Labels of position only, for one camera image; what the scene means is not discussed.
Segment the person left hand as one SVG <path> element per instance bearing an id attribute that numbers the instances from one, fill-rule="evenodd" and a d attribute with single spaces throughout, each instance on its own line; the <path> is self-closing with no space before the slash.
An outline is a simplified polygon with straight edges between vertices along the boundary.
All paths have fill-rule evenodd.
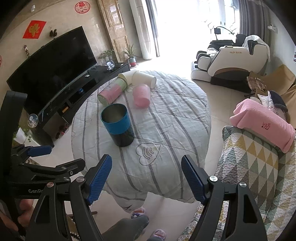
<path id="1" fill-rule="evenodd" d="M 1 221 L 5 227 L 13 232 L 18 232 L 20 227 L 27 228 L 34 212 L 34 199 L 21 199 L 18 208 L 9 211 L 9 216 L 1 211 Z"/>

